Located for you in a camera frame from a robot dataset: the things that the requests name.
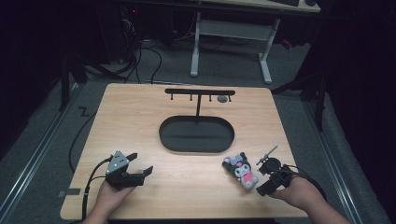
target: hand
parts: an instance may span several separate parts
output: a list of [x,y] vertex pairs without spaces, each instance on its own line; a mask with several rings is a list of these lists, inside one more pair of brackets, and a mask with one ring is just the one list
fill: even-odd
[[310,204],[326,203],[318,189],[305,178],[294,175],[290,185],[282,190],[277,190],[270,197],[280,199],[290,204],[306,210]]
[[304,210],[314,223],[347,224],[341,214],[334,210],[322,197],[319,190],[305,178],[294,175],[290,185],[277,190],[270,197],[280,199],[286,203]]
[[135,187],[117,190],[103,181],[95,205],[83,223],[106,223],[108,217],[120,206]]

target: kuromi plush toy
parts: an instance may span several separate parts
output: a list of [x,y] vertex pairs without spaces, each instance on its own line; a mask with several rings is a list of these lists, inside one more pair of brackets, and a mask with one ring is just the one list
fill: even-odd
[[244,152],[236,155],[235,159],[225,157],[222,165],[241,182],[245,189],[253,189],[259,178],[251,173],[251,166]]

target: metal bar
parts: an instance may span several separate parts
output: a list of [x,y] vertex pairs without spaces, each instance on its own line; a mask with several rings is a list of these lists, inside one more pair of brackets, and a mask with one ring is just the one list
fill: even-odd
[[201,99],[202,99],[202,95],[198,94],[196,117],[199,117],[199,111],[201,110]]
[[48,150],[50,149],[50,142],[52,140],[52,137],[58,131],[58,128],[62,123],[65,114],[70,108],[72,102],[81,92],[81,89],[82,87],[80,85],[77,85],[77,87],[75,88],[76,93],[73,94],[73,97],[69,102],[68,106],[64,110],[58,111],[58,114],[47,129],[43,138],[41,139],[38,147],[35,150],[35,153],[32,155],[32,158],[28,161],[27,165],[25,166],[16,183],[14,184],[14,187],[12,188],[6,199],[3,201],[0,207],[0,223],[7,223],[7,220],[10,218],[23,193],[29,186],[30,181],[35,176],[35,172],[37,171]]
[[235,91],[214,91],[214,90],[196,90],[196,89],[165,89],[168,94],[184,94],[184,95],[235,95]]
[[350,194],[349,188],[340,172],[337,166],[337,162],[335,161],[332,152],[330,151],[330,147],[326,141],[326,138],[324,136],[323,132],[320,132],[318,130],[318,127],[315,122],[315,113],[314,109],[312,108],[312,105],[303,102],[303,106],[305,109],[305,112],[309,116],[310,123],[312,127],[315,129],[318,140],[321,144],[322,148],[322,153],[325,157],[325,162],[326,165],[329,168],[330,171],[330,176],[332,178],[332,181],[334,183],[335,189],[338,192],[338,197],[341,200],[342,205],[344,206],[344,209],[346,211],[346,215],[351,223],[356,223],[360,224],[363,223],[361,221],[361,215],[359,214],[358,208],[356,207],[355,203],[353,202],[352,196]]

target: wooden tabletop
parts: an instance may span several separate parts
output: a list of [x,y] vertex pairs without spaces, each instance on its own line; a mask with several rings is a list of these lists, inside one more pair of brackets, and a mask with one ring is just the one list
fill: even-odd
[[[195,115],[197,97],[166,94],[166,88],[232,90],[232,101],[209,102],[202,97],[201,115],[221,117],[234,128],[232,145],[221,153],[176,153],[164,147],[159,136],[163,121],[175,115]],[[124,201],[112,218],[240,218],[305,217],[286,203],[262,197],[255,189],[245,190],[222,166],[223,158],[245,152],[252,172],[259,178],[256,187],[268,180],[258,172],[256,162],[274,144],[272,157],[282,164],[295,165],[271,92],[265,88],[204,87],[110,84],[107,86],[90,135],[78,162],[61,211],[64,219],[81,218],[83,190],[93,168],[120,150],[125,156],[138,153],[128,172],[141,173],[154,166],[145,184]],[[104,175],[108,163],[96,175]],[[103,178],[92,181],[88,212],[95,202]]]
[[220,4],[231,4],[231,5],[240,5],[245,7],[265,7],[272,9],[280,9],[280,10],[289,10],[289,11],[298,11],[298,12],[320,12],[320,7],[318,4],[310,7],[306,4],[304,0],[300,0],[299,6],[293,7],[285,4],[280,4],[268,0],[201,0],[202,2],[207,3],[220,3]]

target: black cable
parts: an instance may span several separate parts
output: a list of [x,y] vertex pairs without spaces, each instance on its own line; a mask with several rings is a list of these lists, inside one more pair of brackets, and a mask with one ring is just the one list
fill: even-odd
[[81,126],[81,128],[79,128],[78,133],[76,134],[76,136],[75,136],[75,138],[74,138],[74,140],[73,140],[73,143],[72,143],[72,145],[71,145],[70,148],[69,148],[69,157],[68,157],[68,161],[69,161],[69,167],[70,167],[70,169],[72,170],[73,173],[76,171],[76,169],[73,167],[73,164],[72,164],[72,150],[73,150],[74,144],[77,142],[77,139],[78,139],[79,135],[81,134],[82,130],[85,128],[85,126],[88,124],[88,122],[90,122],[90,120],[91,120],[93,117],[95,117],[96,113],[97,113],[97,112],[93,113],[93,114],[85,121],[85,123]]
[[[178,45],[178,46],[181,46],[181,47],[191,46],[191,45],[194,44],[194,40],[189,40],[189,39],[192,38],[192,37],[194,37],[194,35],[185,37],[185,38],[183,38],[183,39],[179,39],[178,41],[174,40],[173,43],[176,44],[176,45]],[[187,44],[180,44],[179,42],[182,42],[182,41],[187,42]]]
[[309,175],[303,175],[303,174],[300,174],[300,173],[297,173],[297,172],[294,172],[294,171],[275,170],[275,169],[270,169],[270,168],[267,168],[267,169],[268,169],[268,171],[271,171],[271,172],[279,172],[279,173],[285,173],[285,174],[291,174],[291,175],[298,175],[298,176],[300,176],[302,178],[305,178],[305,179],[311,178],[311,177],[309,177]]
[[287,166],[296,168],[297,170],[303,172],[306,176],[309,177],[309,174],[306,171],[304,171],[303,169],[301,169],[300,167],[297,167],[297,166],[294,166],[294,165],[287,165]]
[[244,42],[244,43],[237,43],[237,42],[233,42],[227,39],[223,39],[223,42],[228,43],[228,44],[232,44],[232,45],[238,45],[238,46],[245,46],[247,44],[249,44],[250,42],[257,42],[258,40],[254,40],[254,39],[249,39],[248,41]]
[[97,164],[96,167],[93,169],[91,176],[88,179],[87,186],[85,187],[85,190],[84,190],[84,197],[82,198],[82,219],[81,220],[85,220],[85,218],[87,217],[87,203],[88,203],[88,194],[90,193],[90,184],[95,179],[95,178],[93,178],[93,176],[95,175],[96,170],[101,165],[103,165],[105,162],[110,162],[111,159],[113,159],[113,156],[110,156],[109,158],[99,162],[99,164]]
[[214,48],[205,48],[204,46],[203,46],[203,44],[202,43],[200,43],[199,44],[199,47],[201,48],[201,49],[206,49],[206,50],[214,50],[214,49],[218,49],[218,48],[220,48],[221,46],[222,46],[222,44],[223,44],[223,38],[222,37],[218,37],[218,36],[210,36],[210,37],[206,37],[206,39],[209,39],[209,40],[211,40],[211,39],[218,39],[219,38],[219,43],[218,43],[218,45],[217,46],[215,46]]
[[106,176],[105,175],[99,175],[99,176],[94,177],[92,180],[99,179],[99,178],[106,178]]
[[150,50],[154,53],[156,53],[159,57],[160,57],[160,63],[157,66],[157,69],[155,69],[154,73],[151,75],[151,85],[154,84],[154,76],[157,73],[157,71],[160,69],[161,64],[163,63],[163,57],[161,56],[161,54],[157,51],[155,51],[154,49],[146,49],[146,50]]
[[131,74],[132,74],[132,72],[133,72],[134,70],[136,70],[137,83],[140,82],[140,77],[139,77],[139,75],[137,74],[137,66],[140,64],[140,59],[141,59],[141,58],[142,58],[142,48],[139,48],[139,59],[137,60],[137,63],[136,63],[136,65],[134,66],[134,68],[131,70],[131,72],[128,74],[128,76],[125,78],[124,83],[126,83],[126,82],[128,81],[129,77],[131,76]]

